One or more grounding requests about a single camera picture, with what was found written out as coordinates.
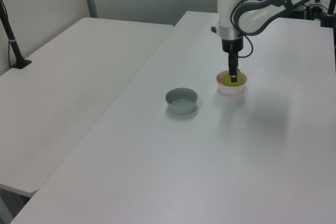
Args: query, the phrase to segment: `robotic arm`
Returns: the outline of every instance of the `robotic arm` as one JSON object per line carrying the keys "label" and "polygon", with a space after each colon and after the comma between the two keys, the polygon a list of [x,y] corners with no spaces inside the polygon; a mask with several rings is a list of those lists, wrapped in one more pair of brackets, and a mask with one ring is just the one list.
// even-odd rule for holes
{"label": "robotic arm", "polygon": [[310,0],[217,0],[219,36],[225,52],[231,81],[237,81],[238,52],[243,36],[260,34],[274,19]]}

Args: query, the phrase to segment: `black cable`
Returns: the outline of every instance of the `black cable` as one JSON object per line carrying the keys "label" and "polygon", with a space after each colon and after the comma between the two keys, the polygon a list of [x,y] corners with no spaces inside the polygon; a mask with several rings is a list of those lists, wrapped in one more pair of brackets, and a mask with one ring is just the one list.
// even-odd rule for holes
{"label": "black cable", "polygon": [[0,2],[1,2],[1,5],[2,5],[2,7],[4,8],[4,10],[5,10],[5,13],[6,13],[6,16],[7,16],[7,19],[8,19],[8,12],[7,12],[7,9],[6,9],[6,6],[5,6],[5,3],[3,2],[3,0],[0,0]]}
{"label": "black cable", "polygon": [[323,8],[325,8],[327,11],[328,11],[328,8],[326,8],[325,6],[323,6],[323,5],[319,5],[319,4],[312,4],[312,5],[309,5],[310,7],[311,6],[321,6],[321,7],[323,7]]}
{"label": "black cable", "polygon": [[234,28],[236,28],[246,39],[247,39],[247,41],[250,43],[250,45],[251,45],[251,52],[248,54],[248,55],[246,55],[246,56],[238,56],[238,58],[247,58],[247,57],[249,57],[252,53],[253,53],[253,51],[254,51],[254,48],[253,48],[253,44],[252,44],[252,41],[244,34],[244,32],[241,30],[241,29],[239,29],[238,27],[236,27],[236,25],[235,24],[233,24],[233,21],[232,21],[232,16],[233,16],[233,13],[235,12],[235,10],[238,8],[238,6],[242,3],[242,2],[244,2],[245,0],[241,0],[237,5],[236,5],[236,7],[233,9],[233,11],[231,12],[231,15],[230,15],[230,22],[231,22],[231,24],[232,24],[232,26],[234,27]]}
{"label": "black cable", "polygon": [[10,53],[10,42],[8,42],[8,64],[9,64],[9,67],[10,68],[12,68],[13,66],[11,65],[11,59],[10,59],[10,55],[11,55],[11,53]]}
{"label": "black cable", "polygon": [[[6,9],[6,6],[5,6],[5,3],[3,2],[3,0],[0,0],[0,3],[3,7],[3,9],[5,10],[5,13],[6,13],[6,17],[8,19],[8,12],[7,12],[7,9]],[[12,68],[13,66],[11,65],[11,59],[10,59],[10,56],[11,56],[11,53],[10,53],[10,42],[8,41],[8,64],[9,64],[9,67]]]}

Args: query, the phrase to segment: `white table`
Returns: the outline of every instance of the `white table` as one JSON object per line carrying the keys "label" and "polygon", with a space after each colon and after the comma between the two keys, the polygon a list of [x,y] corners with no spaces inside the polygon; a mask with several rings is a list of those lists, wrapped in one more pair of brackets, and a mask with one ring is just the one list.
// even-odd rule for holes
{"label": "white table", "polygon": [[84,18],[2,75],[0,188],[31,197],[172,28]]}
{"label": "white table", "polygon": [[[274,21],[229,96],[217,22],[187,12],[12,224],[334,224],[332,29]],[[176,87],[198,93],[196,112],[166,110]]]}

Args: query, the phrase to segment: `green object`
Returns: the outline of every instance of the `green object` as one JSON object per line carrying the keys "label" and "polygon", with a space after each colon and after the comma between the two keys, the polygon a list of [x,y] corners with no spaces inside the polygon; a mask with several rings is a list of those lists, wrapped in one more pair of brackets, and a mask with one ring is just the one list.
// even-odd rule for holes
{"label": "green object", "polygon": [[223,78],[223,85],[229,87],[237,87],[244,84],[242,72],[237,68],[237,82],[231,82],[231,76],[227,73]]}

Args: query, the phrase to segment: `gray bowl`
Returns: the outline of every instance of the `gray bowl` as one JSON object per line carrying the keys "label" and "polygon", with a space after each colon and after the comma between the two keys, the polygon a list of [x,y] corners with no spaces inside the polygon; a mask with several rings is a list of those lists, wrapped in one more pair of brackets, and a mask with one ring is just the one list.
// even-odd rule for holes
{"label": "gray bowl", "polygon": [[197,93],[188,88],[177,88],[169,91],[166,95],[168,108],[178,115],[193,112],[196,108]]}

